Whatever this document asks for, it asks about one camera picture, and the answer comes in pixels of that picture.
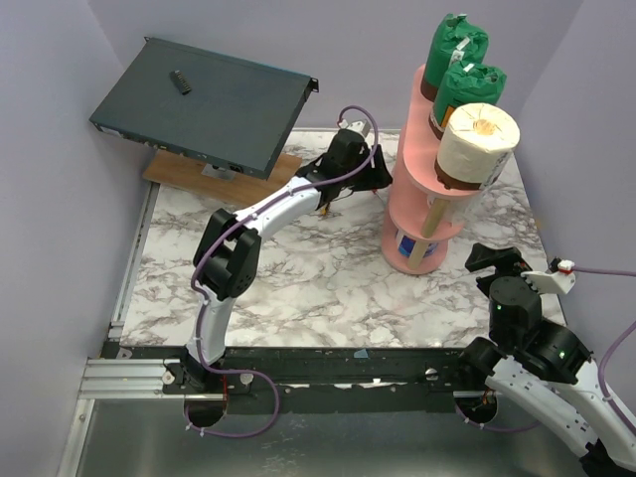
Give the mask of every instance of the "wooden board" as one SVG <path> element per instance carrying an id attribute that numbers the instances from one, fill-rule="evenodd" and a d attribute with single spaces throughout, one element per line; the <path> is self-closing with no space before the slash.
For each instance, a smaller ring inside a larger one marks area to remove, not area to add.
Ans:
<path id="1" fill-rule="evenodd" d="M 236 174 L 225 181 L 204 176 L 207 163 L 167 151 L 158 151 L 143 173 L 144 179 L 184 191 L 213 197 L 229 204 L 251 206 L 283 187 L 300 167 L 301 159 L 281 154 L 266 181 Z"/>

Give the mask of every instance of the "toilet paper roll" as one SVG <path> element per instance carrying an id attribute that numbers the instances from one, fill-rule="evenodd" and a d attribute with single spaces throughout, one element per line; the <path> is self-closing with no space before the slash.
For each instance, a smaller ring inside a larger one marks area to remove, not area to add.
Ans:
<path id="1" fill-rule="evenodd" d="M 475 102 L 450 116 L 439 144 L 435 170 L 449 187 L 478 190 L 492 184 L 519 144 L 521 133 L 503 109 Z"/>

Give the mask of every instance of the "black electronic device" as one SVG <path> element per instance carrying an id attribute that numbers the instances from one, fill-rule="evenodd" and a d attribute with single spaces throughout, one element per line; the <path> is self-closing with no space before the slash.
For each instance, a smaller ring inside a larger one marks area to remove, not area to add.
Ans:
<path id="1" fill-rule="evenodd" d="M 371 149 L 361 134 L 350 129 L 339 129 L 327 152 L 299 168 L 296 176 L 305 177 L 314 183 L 341 177 L 360 166 L 370 152 Z M 332 202 L 344 189 L 352 192 L 373 191 L 384 189 L 393 181 L 387 169 L 382 145 L 378 144 L 371 163 L 358 174 L 345 181 L 317 187 L 321 193 L 319 207 Z"/>
<path id="2" fill-rule="evenodd" d="M 267 178 L 318 80 L 149 38 L 90 117 L 105 133 Z"/>
<path id="3" fill-rule="evenodd" d="M 571 330 L 544 318 L 540 294 L 522 276 L 532 269 L 519 250 L 475 243 L 465 266 L 470 271 L 495 267 L 493 274 L 477 278 L 477 286 L 490 302 L 489 337 L 498 350 L 541 380 L 575 384 L 591 353 Z"/>

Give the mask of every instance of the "pink shelf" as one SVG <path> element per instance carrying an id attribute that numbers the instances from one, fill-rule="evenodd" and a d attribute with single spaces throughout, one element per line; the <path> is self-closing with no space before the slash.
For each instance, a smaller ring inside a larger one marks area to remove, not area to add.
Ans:
<path id="1" fill-rule="evenodd" d="M 441 199 L 457 201 L 478 195 L 481 191 L 460 191 L 446 189 L 437 180 L 435 158 L 439 149 L 439 139 L 435 137 L 428 124 L 432 102 L 421 95 L 419 85 L 424 74 L 424 66 L 415 72 L 408 120 L 403 135 L 403 159 L 411 182 L 418 189 Z"/>
<path id="2" fill-rule="evenodd" d="M 389 195 L 391 219 L 407 236 L 416 240 L 442 241 L 459 234 L 463 222 L 452 224 L 442 221 L 430 238 L 421 235 L 421 226 L 428 215 L 426 193 L 417 189 L 408 178 L 399 149 L 393 171 L 394 182 Z"/>
<path id="3" fill-rule="evenodd" d="M 446 254 L 448 253 L 448 241 L 442 241 L 439 243 L 437 249 L 432 255 L 421 261 L 418 268 L 408 268 L 408 265 L 406 264 L 408 258 L 402 255 L 398 250 L 398 244 L 396 242 L 397 233 L 398 228 L 391 220 L 389 212 L 386 212 L 385 224 L 382 228 L 382 253 L 385 256 L 386 261 L 393 268 L 411 275 L 422 275 L 438 268 L 442 261 L 446 258 Z"/>

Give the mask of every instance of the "screw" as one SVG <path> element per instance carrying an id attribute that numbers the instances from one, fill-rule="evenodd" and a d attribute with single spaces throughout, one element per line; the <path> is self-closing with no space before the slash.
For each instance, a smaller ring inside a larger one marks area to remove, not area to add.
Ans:
<path id="1" fill-rule="evenodd" d="M 249 373 L 242 373 L 242 374 L 240 375 L 240 382 L 241 382 L 244 386 L 249 385 L 252 381 L 254 381 L 254 375 L 249 374 Z"/>
<path id="2" fill-rule="evenodd" d="M 161 377 L 161 382 L 166 386 L 170 386 L 175 382 L 175 375 L 166 371 Z"/>
<path id="3" fill-rule="evenodd" d="M 437 381 L 439 379 L 439 373 L 434 368 L 428 368 L 424 375 L 427 381 Z"/>

